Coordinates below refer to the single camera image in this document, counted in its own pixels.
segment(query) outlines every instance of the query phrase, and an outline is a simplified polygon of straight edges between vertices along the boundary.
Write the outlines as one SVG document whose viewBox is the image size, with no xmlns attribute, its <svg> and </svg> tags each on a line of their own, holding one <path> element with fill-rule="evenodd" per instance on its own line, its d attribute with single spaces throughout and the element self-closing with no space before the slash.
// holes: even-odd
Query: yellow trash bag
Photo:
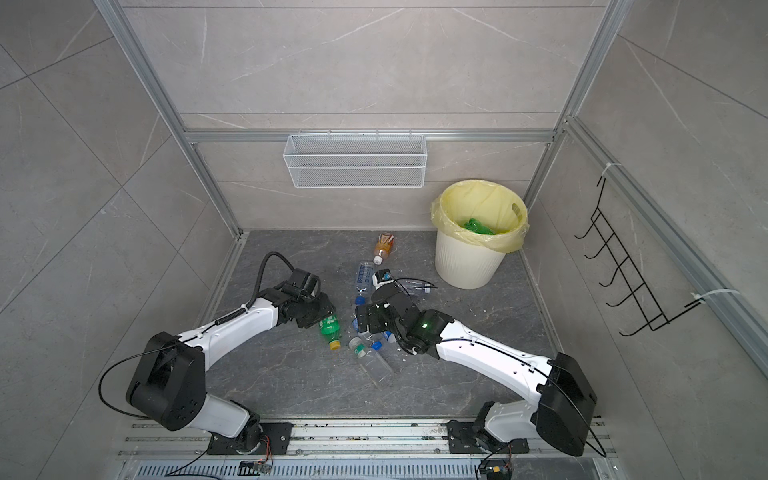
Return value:
<svg viewBox="0 0 768 480">
<path fill-rule="evenodd" d="M 496 235 L 481 235 L 462 225 L 475 218 Z M 432 202 L 432 224 L 449 237 L 499 253 L 520 250 L 528 232 L 528 210 L 523 200 L 503 185 L 486 180 L 464 180 L 446 188 Z"/>
</svg>

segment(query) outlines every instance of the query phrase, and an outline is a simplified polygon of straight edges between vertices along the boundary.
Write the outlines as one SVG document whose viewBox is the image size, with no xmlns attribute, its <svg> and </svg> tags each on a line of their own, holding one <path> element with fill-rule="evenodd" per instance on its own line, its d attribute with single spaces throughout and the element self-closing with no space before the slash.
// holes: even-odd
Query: trash can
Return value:
<svg viewBox="0 0 768 480">
<path fill-rule="evenodd" d="M 463 228 L 472 218 L 496 235 Z M 446 188 L 432 202 L 432 224 L 438 230 L 437 273 L 453 286 L 474 289 L 491 280 L 504 255 L 523 246 L 528 210 L 523 200 L 503 185 L 464 180 Z"/>
</svg>

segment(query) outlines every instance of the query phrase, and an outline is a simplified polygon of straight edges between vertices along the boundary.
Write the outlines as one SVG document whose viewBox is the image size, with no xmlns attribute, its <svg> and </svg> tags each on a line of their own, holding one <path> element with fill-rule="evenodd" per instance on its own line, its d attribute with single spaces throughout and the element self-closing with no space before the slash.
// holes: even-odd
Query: white wire basket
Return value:
<svg viewBox="0 0 768 480">
<path fill-rule="evenodd" d="M 419 134 L 296 134 L 283 158 L 296 188 L 423 187 L 427 142 Z"/>
</svg>

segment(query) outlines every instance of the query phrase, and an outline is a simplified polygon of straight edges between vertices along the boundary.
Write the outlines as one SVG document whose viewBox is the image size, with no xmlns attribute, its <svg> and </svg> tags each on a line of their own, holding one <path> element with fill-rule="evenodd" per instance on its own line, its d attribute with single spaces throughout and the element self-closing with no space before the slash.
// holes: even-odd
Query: black cable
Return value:
<svg viewBox="0 0 768 480">
<path fill-rule="evenodd" d="M 290 271 L 294 271 L 293 265 L 291 265 L 290 261 L 286 257 L 284 257 L 280 252 L 269 252 L 267 255 L 264 255 L 264 258 L 261 260 L 261 265 L 259 265 L 259 273 L 256 275 L 256 283 L 253 285 L 253 295 L 251 295 L 250 300 L 248 303 L 245 304 L 246 310 L 253 306 L 253 304 L 256 302 L 256 299 L 259 298 L 259 291 L 261 290 L 261 279 L 264 277 L 264 268 L 266 267 L 266 261 L 269 260 L 271 257 L 278 257 L 280 258 L 283 263 L 285 263 L 288 268 L 290 268 Z"/>
<path fill-rule="evenodd" d="M 397 280 L 416 280 L 417 282 L 428 283 L 429 284 L 428 286 L 433 286 L 435 288 L 438 288 L 434 283 L 430 282 L 429 280 L 423 280 L 423 279 L 420 279 L 420 278 L 413 278 L 413 277 L 410 277 L 410 276 L 401 276 L 400 278 L 396 278 L 395 279 L 395 281 L 397 281 Z"/>
<path fill-rule="evenodd" d="M 385 298 L 382 298 L 381 300 L 375 301 L 375 302 L 371 303 L 371 305 L 381 305 L 383 303 L 386 303 L 387 300 L 391 299 L 392 297 L 394 297 L 398 293 L 407 292 L 408 290 L 423 290 L 423 288 L 424 287 L 422 287 L 422 286 L 411 286 L 409 288 L 402 288 L 401 287 L 401 289 L 399 291 L 394 292 L 392 295 L 389 295 L 389 296 L 387 296 Z"/>
<path fill-rule="evenodd" d="M 203 477 L 203 478 L 214 478 L 215 480 L 222 480 L 221 477 L 217 477 L 215 475 L 208 475 L 208 474 L 205 474 L 205 473 L 178 473 L 178 472 L 181 472 L 182 470 L 184 470 L 186 467 L 192 465 L 196 461 L 198 461 L 201 458 L 203 458 L 203 455 L 205 455 L 206 453 L 208 453 L 208 449 L 203 450 L 203 452 L 200 453 L 197 456 L 197 458 L 195 458 L 191 462 L 187 463 L 183 467 L 179 467 L 176 470 L 173 470 L 172 472 L 168 472 L 167 474 L 163 475 L 163 477 Z"/>
<path fill-rule="evenodd" d="M 134 417 L 135 419 L 141 419 L 141 420 L 151 420 L 151 419 L 150 419 L 148 416 L 146 416 L 146 415 L 136 415 L 135 413 L 126 412 L 126 411 L 124 411 L 124 410 L 120 410 L 120 409 L 119 409 L 118 407 L 116 407 L 116 406 L 113 406 L 113 405 L 111 405 L 109 402 L 107 402 L 107 400 L 106 400 L 106 399 L 104 399 L 104 394 L 102 394 L 102 393 L 101 393 L 101 385 L 104 383 L 104 377 L 105 377 L 105 376 L 107 376 L 107 374 L 108 374 L 108 373 L 109 373 L 109 372 L 110 372 L 110 371 L 111 371 L 111 370 L 112 370 L 114 367 L 116 367 L 116 366 L 120 365 L 121 363 L 123 363 L 123 362 L 127 362 L 128 360 L 132 360 L 132 359 L 135 359 L 135 358 L 136 358 L 136 357 L 138 357 L 138 356 L 147 355 L 147 354 L 149 354 L 149 353 L 157 353 L 157 352 L 162 352 L 163 350 L 172 349 L 172 348 L 174 348 L 175 346 L 176 346 L 176 344 L 174 344 L 174 345 L 170 345 L 170 346 L 164 346 L 164 347 L 163 347 L 163 348 L 161 348 L 161 349 L 154 349 L 154 350 L 150 350 L 149 352 L 142 352 L 142 353 L 138 353 L 138 354 L 136 354 L 136 355 L 131 355 L 131 356 L 129 356 L 128 358 L 126 358 L 126 359 L 122 359 L 121 361 L 119 361 L 119 362 L 115 363 L 113 366 L 109 367 L 109 368 L 107 369 L 107 371 L 106 371 L 106 372 L 104 372 L 104 373 L 102 373 L 102 374 L 101 374 L 101 378 L 100 378 L 100 379 L 99 379 L 99 381 L 98 381 L 98 398 L 101 400 L 101 403 L 105 404 L 105 405 L 106 405 L 107 407 L 109 407 L 110 409 L 113 409 L 115 412 L 118 412 L 118 413 L 122 413 L 123 415 L 128 415 L 129 417 Z"/>
<path fill-rule="evenodd" d="M 510 446 L 510 444 L 512 444 L 512 442 L 506 442 L 502 446 L 498 447 L 495 451 L 489 453 L 484 459 L 482 459 L 480 461 L 480 465 L 475 467 L 475 479 L 476 480 L 480 480 L 480 477 L 478 475 L 479 475 L 480 471 L 482 470 L 482 464 L 486 463 L 489 458 L 491 458 L 493 455 L 496 455 L 497 453 L 499 453 L 502 449 Z"/>
<path fill-rule="evenodd" d="M 507 352 L 505 352 L 504 350 L 501 350 L 501 349 L 497 349 L 496 347 L 494 347 L 494 346 L 490 346 L 490 345 L 488 345 L 488 344 L 486 344 L 486 343 L 483 343 L 483 342 L 478 342 L 478 341 L 476 341 L 476 340 L 473 340 L 473 339 L 444 339 L 444 340 L 442 340 L 440 343 L 442 343 L 442 342 L 471 342 L 471 343 L 477 343 L 477 344 L 478 344 L 478 345 L 480 345 L 480 346 L 484 346 L 485 348 L 488 348 L 488 349 L 494 350 L 494 351 L 496 351 L 496 352 L 499 352 L 499 353 L 501 353 L 501 354 L 503 354 L 503 355 L 506 355 L 506 356 L 508 356 L 508 357 L 510 357 L 510 358 L 513 358 L 513 359 L 517 360 L 518 362 L 520 362 L 520 363 L 522 363 L 522 364 L 524 364 L 524 365 L 527 365 L 527 366 L 531 367 L 533 370 L 535 370 L 536 372 L 538 372 L 538 373 L 539 373 L 540 375 L 542 375 L 544 378 L 546 378 L 547 380 L 549 380 L 549 375 L 547 375 L 546 373 L 544 373 L 544 372 L 542 372 L 541 370 L 537 369 L 536 367 L 534 367 L 534 366 L 533 366 L 533 365 L 531 365 L 530 363 L 528 363 L 528 362 L 524 361 L 523 359 L 519 359 L 518 357 L 516 357 L 516 356 L 512 355 L 511 353 L 507 353 Z M 595 451 L 595 452 L 596 452 L 596 453 L 597 453 L 599 456 L 601 456 L 601 457 L 603 457 L 603 458 L 607 458 L 607 457 L 608 457 L 608 453 L 605 451 L 605 447 L 604 447 L 604 446 L 603 446 L 603 444 L 600 442 L 600 439 L 598 438 L 598 436 L 597 436 L 597 435 L 595 435 L 595 433 L 594 433 L 594 430 L 592 430 L 592 425 L 590 425 L 590 423 L 589 423 L 589 422 L 587 422 L 587 419 L 584 417 L 584 414 L 583 414 L 583 413 L 581 413 L 581 410 L 579 410 L 579 408 L 576 406 L 576 404 L 575 404 L 575 403 L 574 403 L 574 401 L 571 399 L 571 397 L 570 397 L 570 396 L 568 396 L 568 394 L 567 394 L 565 391 L 563 391 L 563 389 L 562 389 L 562 388 L 561 388 L 561 387 L 560 387 L 560 386 L 559 386 L 557 383 L 555 383 L 555 382 L 552 382 L 552 385 L 553 385 L 553 386 L 554 386 L 556 389 L 558 389 L 558 390 L 560 391 L 560 393 L 562 393 L 562 394 L 563 394 L 563 396 L 564 396 L 564 397 L 565 397 L 565 398 L 568 400 L 568 402 L 571 404 L 571 406 L 574 408 L 574 410 L 576 410 L 576 413 L 578 413 L 578 415 L 581 417 L 581 421 L 582 421 L 582 422 L 584 422 L 584 424 L 585 424 L 585 425 L 587 426 L 587 428 L 589 429 L 589 432 L 592 434 L 592 436 L 594 437 L 594 439 L 595 439 L 595 440 L 598 442 L 598 445 L 600 446 L 600 450 L 597 450 L 597 449 L 594 447 L 594 445 L 592 445 L 590 442 L 587 442 L 587 440 L 586 440 L 586 439 L 584 440 L 584 443 L 585 443 L 585 444 L 587 444 L 587 445 L 589 445 L 589 447 L 590 447 L 591 449 L 593 449 L 593 450 L 594 450 L 594 451 Z"/>
</svg>

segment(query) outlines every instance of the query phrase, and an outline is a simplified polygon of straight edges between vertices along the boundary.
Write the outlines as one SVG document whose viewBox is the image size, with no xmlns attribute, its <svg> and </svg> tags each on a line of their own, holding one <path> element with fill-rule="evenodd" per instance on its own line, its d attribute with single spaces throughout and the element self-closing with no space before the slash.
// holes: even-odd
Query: black mounting plate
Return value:
<svg viewBox="0 0 768 480">
<path fill-rule="evenodd" d="M 293 430 L 293 423 L 260 423 L 263 435 L 270 438 L 270 449 L 272 455 L 285 455 L 288 453 L 288 443 L 290 442 L 290 433 Z M 233 446 L 232 439 L 221 435 L 213 434 L 208 444 L 208 455 L 239 455 L 240 453 Z M 249 455 L 266 455 L 266 442 L 261 442 L 259 446 Z"/>
<path fill-rule="evenodd" d="M 474 422 L 460 422 L 451 420 L 446 423 L 448 428 L 448 448 L 451 453 L 488 453 L 481 449 L 475 441 L 475 433 L 472 431 Z M 512 453 L 529 453 L 527 439 L 514 439 L 511 442 Z"/>
</svg>

